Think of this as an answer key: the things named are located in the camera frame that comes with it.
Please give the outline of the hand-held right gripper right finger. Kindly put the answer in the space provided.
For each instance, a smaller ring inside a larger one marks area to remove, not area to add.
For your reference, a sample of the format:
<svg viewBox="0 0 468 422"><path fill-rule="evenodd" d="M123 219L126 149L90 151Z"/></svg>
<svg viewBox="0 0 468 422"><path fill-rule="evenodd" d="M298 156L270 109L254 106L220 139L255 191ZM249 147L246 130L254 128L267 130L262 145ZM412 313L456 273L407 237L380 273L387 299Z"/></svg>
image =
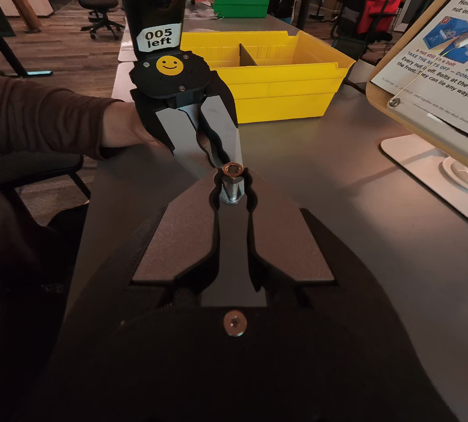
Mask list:
<svg viewBox="0 0 468 422"><path fill-rule="evenodd" d="M300 207L253 169L244 171L249 277L270 294L330 285L335 277Z"/></svg>

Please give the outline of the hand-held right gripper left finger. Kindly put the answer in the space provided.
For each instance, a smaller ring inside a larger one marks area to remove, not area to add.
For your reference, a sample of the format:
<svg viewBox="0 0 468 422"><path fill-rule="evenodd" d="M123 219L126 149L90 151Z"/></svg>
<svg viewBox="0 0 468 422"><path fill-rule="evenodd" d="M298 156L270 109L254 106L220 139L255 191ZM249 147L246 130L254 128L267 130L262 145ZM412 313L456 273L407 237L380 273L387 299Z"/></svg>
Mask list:
<svg viewBox="0 0 468 422"><path fill-rule="evenodd" d="M136 285L206 289L219 272L220 173L211 170L167 206L132 277Z"/></svg>

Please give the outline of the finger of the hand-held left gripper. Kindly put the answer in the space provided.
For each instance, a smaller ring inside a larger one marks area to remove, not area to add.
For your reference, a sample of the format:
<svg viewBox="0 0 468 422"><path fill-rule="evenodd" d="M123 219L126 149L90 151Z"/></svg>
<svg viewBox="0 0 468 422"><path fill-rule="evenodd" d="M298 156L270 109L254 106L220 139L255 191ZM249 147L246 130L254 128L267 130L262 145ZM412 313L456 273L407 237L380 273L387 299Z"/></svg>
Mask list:
<svg viewBox="0 0 468 422"><path fill-rule="evenodd" d="M202 179L217 168L210 142L201 142L199 107L166 108L155 116L167 134L174 158L195 178Z"/></svg>
<svg viewBox="0 0 468 422"><path fill-rule="evenodd" d="M208 96L199 109L200 128L207 137L211 162L221 168L228 162L243 165L237 113L231 96Z"/></svg>

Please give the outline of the steel hex bolt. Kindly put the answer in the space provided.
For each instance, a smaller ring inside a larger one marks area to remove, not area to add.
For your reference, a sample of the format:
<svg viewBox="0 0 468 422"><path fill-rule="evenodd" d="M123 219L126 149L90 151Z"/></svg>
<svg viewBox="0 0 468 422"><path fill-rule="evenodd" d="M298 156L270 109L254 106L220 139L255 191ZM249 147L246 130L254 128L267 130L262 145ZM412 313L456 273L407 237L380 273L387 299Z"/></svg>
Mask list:
<svg viewBox="0 0 468 422"><path fill-rule="evenodd" d="M219 200L225 204L237 204L244 195L244 177L232 178L223 175L221 178L221 192Z"/></svg>

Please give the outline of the yellow plastic bin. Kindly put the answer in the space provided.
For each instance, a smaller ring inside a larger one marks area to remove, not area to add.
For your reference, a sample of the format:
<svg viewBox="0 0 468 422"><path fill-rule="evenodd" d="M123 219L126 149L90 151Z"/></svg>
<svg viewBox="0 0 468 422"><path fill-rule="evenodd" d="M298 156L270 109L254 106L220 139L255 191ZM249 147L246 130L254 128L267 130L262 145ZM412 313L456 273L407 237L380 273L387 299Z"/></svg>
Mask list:
<svg viewBox="0 0 468 422"><path fill-rule="evenodd" d="M229 87L240 124L323 116L355 60L299 31L184 32Z"/></svg>

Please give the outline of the person's left forearm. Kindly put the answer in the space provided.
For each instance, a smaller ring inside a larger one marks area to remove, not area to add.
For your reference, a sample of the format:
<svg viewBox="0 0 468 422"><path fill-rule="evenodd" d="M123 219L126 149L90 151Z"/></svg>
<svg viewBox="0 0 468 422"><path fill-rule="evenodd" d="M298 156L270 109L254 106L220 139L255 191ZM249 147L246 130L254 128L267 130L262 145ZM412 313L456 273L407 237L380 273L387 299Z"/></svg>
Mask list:
<svg viewBox="0 0 468 422"><path fill-rule="evenodd" d="M0 153L72 153L106 160L126 146L102 145L103 116L111 98L1 77Z"/></svg>

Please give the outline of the green plastic bin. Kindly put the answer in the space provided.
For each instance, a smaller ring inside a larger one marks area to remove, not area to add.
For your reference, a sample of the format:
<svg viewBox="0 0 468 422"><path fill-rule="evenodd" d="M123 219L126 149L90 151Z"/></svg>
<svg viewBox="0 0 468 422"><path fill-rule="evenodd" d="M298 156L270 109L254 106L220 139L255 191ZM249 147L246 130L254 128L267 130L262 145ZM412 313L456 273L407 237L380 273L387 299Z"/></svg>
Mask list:
<svg viewBox="0 0 468 422"><path fill-rule="evenodd" d="M270 0L214 0L218 18L265 18Z"/></svg>

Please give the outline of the black padded chair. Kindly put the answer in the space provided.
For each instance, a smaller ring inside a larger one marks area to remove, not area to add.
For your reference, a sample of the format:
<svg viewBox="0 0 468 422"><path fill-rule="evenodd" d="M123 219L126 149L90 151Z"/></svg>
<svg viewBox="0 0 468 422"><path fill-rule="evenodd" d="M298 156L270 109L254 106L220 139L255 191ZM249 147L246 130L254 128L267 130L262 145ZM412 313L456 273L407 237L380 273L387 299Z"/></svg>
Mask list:
<svg viewBox="0 0 468 422"><path fill-rule="evenodd" d="M16 189L63 175L69 176L83 195L90 200L91 192L79 177L84 157L70 153L14 152L0 157L0 190L16 208L28 212Z"/></svg>

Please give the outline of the white stand base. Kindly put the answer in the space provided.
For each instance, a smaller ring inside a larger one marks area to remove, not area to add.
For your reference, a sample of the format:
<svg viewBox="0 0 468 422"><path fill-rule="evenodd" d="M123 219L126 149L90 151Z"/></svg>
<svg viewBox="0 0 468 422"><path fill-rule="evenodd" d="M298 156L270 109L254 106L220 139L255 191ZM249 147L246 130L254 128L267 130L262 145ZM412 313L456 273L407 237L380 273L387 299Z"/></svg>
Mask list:
<svg viewBox="0 0 468 422"><path fill-rule="evenodd" d="M442 201L468 217L468 191L455 184L442 169L450 157L415 134L384 139L380 149Z"/></svg>

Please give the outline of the person's dark jacket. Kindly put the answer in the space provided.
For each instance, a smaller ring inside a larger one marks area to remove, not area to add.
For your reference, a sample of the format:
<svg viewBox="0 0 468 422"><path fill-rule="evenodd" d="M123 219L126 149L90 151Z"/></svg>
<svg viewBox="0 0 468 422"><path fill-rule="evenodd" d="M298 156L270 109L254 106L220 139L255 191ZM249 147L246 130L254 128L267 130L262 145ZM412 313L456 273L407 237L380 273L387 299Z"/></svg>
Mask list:
<svg viewBox="0 0 468 422"><path fill-rule="evenodd" d="M38 224L16 191L1 191L1 421L10 421L55 346L88 204Z"/></svg>

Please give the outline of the round white stand foot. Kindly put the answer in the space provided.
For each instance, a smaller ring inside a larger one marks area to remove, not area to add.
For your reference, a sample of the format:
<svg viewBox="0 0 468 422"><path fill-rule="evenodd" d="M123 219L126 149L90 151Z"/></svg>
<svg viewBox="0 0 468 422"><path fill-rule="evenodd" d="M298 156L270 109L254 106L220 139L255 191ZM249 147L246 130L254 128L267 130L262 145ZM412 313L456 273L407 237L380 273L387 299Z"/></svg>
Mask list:
<svg viewBox="0 0 468 422"><path fill-rule="evenodd" d="M445 157L442 161L442 169L455 184L468 190L468 168L452 157Z"/></svg>

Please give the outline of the wooden display board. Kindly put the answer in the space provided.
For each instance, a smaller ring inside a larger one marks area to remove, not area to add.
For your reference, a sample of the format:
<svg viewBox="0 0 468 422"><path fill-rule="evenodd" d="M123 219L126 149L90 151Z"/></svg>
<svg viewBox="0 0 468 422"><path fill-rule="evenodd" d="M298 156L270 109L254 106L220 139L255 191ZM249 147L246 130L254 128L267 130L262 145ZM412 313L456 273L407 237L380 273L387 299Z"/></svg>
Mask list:
<svg viewBox="0 0 468 422"><path fill-rule="evenodd" d="M448 0L434 0L424 13L408 27L401 39L393 46L387 56L377 65L371 80L383 69L396 54L407 45L427 22L448 2ZM394 121L417 134L448 156L462 164L467 164L468 139L467 133L440 120L435 115L413 104L400 103L395 108L387 106L394 95L383 90L371 82L366 85L366 97L373 107L388 115Z"/></svg>

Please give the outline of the printed instruction sheet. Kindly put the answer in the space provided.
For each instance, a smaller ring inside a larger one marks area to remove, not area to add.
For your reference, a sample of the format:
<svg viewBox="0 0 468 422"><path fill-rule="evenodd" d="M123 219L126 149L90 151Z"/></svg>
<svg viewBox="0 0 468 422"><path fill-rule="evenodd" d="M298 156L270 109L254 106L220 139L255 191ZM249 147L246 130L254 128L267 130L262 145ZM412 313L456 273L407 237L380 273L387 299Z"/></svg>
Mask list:
<svg viewBox="0 0 468 422"><path fill-rule="evenodd" d="M415 78L453 40L468 32L468 0L448 2L371 82L392 95ZM450 51L399 98L460 131L468 128L468 46Z"/></svg>

